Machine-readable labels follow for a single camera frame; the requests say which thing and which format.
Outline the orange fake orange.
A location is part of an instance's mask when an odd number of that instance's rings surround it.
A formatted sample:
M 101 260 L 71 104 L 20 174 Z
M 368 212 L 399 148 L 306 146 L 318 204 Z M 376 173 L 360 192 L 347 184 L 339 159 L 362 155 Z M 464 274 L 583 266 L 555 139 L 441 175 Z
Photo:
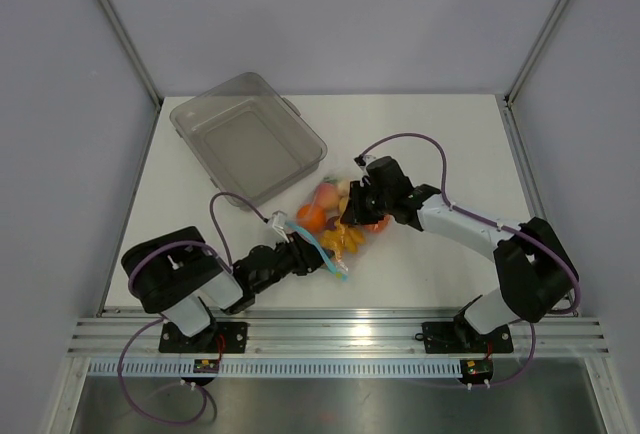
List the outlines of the orange fake orange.
M 296 214 L 296 221 L 299 226 L 311 233 L 319 233 L 325 229 L 325 210 L 317 205 L 303 205 Z

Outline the clear zip top bag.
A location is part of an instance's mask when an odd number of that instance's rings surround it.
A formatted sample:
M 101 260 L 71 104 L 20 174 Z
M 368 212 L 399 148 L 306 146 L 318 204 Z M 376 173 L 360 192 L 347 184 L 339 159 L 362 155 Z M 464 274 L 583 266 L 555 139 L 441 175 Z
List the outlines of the clear zip top bag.
M 336 278 L 346 280 L 349 268 L 367 250 L 367 243 L 391 223 L 383 220 L 364 226 L 347 226 L 341 221 L 345 213 L 350 184 L 349 176 L 325 177 L 299 206 L 293 218 L 285 221 L 285 228 L 311 244 L 320 255 L 322 267 Z

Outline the clear grey plastic container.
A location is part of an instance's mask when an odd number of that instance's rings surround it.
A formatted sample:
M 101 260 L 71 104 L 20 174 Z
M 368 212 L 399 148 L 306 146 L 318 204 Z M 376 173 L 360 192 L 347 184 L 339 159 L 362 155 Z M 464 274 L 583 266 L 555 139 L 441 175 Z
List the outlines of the clear grey plastic container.
M 211 182 L 260 206 L 313 173 L 324 140 L 255 72 L 178 105 L 169 119 Z

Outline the yellow-orange fake pretzel cluster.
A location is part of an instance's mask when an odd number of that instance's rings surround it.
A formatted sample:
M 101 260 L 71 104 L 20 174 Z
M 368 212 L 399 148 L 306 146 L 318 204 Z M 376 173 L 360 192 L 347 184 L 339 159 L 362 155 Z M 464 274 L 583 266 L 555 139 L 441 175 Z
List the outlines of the yellow-orange fake pretzel cluster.
M 324 231 L 319 238 L 320 245 L 331 250 L 336 259 L 344 253 L 357 254 L 359 248 L 366 243 L 364 234 L 355 227 L 339 225 L 334 230 Z

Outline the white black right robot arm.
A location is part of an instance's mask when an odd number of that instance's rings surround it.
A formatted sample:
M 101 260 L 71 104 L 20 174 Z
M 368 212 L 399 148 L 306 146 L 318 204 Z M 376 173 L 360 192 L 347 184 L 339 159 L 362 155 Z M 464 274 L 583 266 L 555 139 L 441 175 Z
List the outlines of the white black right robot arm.
M 465 210 L 439 188 L 413 185 L 390 156 L 359 156 L 355 162 L 363 175 L 350 185 L 342 223 L 373 225 L 390 216 L 416 231 L 455 241 L 494 264 L 497 288 L 472 300 L 454 319 L 454 338 L 463 349 L 478 349 L 504 325 L 539 322 L 578 290 L 578 275 L 547 221 L 533 217 L 512 226 Z

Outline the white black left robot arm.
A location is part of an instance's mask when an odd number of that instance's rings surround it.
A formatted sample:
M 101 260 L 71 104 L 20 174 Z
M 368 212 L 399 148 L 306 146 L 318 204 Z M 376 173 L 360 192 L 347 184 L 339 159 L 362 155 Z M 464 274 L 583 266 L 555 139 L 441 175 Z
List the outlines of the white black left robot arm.
M 189 226 L 130 248 L 121 266 L 144 311 L 160 315 L 191 350 L 203 352 L 215 342 L 217 322 L 201 294 L 224 313 L 237 314 L 285 277 L 311 274 L 332 257 L 332 250 L 294 231 L 275 246 L 258 245 L 227 265 Z

